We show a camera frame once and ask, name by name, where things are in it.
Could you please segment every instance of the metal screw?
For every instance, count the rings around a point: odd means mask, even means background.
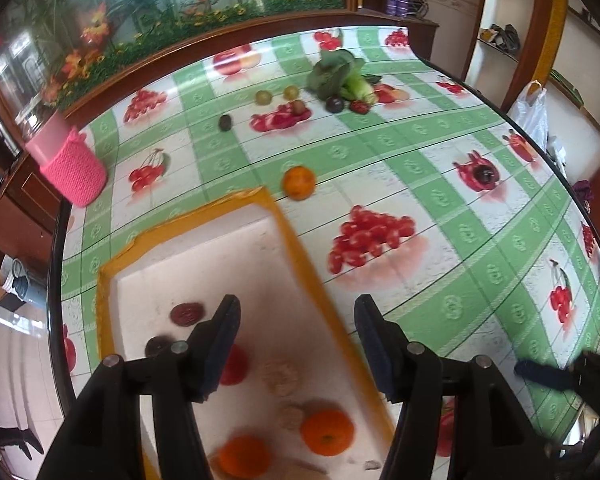
[[[113,368],[119,362],[120,356],[118,354],[108,355],[102,360],[102,364],[104,364],[107,368]]]
[[[475,363],[480,368],[489,368],[493,361],[491,361],[491,359],[486,355],[478,355],[475,357]]]
[[[189,345],[186,341],[176,341],[171,345],[171,351],[174,354],[184,354],[189,349]]]
[[[409,353],[414,355],[424,354],[424,345],[422,343],[417,342],[409,343],[407,345],[407,350],[409,351]]]

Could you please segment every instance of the plastic bag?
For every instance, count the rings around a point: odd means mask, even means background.
[[[509,110],[509,117],[545,152],[549,136],[546,89],[538,81],[527,84]]]

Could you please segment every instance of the fruit print tablecloth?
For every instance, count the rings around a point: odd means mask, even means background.
[[[231,190],[264,185],[353,338],[354,300],[370,293],[387,319],[437,354],[489,355],[536,427],[562,436],[579,399],[525,384],[513,365],[525,357],[565,365],[583,348],[600,350],[600,250],[585,244],[579,209],[495,111],[408,46],[394,46],[404,41],[387,41],[392,33],[402,37],[393,28],[328,31],[367,60],[364,73],[382,76],[382,102],[369,114],[329,114],[302,91],[309,119],[258,131],[254,114],[284,104],[287,86],[304,86],[319,59],[320,32],[259,41],[193,63],[84,129],[109,181],[96,202],[72,210],[64,246],[62,313],[75,346],[75,390],[99,362],[98,268],[142,230]],[[263,89],[274,95],[270,105],[254,102]],[[233,118],[228,132],[218,129],[225,113]],[[304,202],[280,189],[283,173],[296,165],[318,180]],[[149,178],[138,184],[144,174]],[[409,228],[399,243],[374,248],[376,256],[349,259],[359,267],[329,266],[334,239],[356,205],[408,217]]]

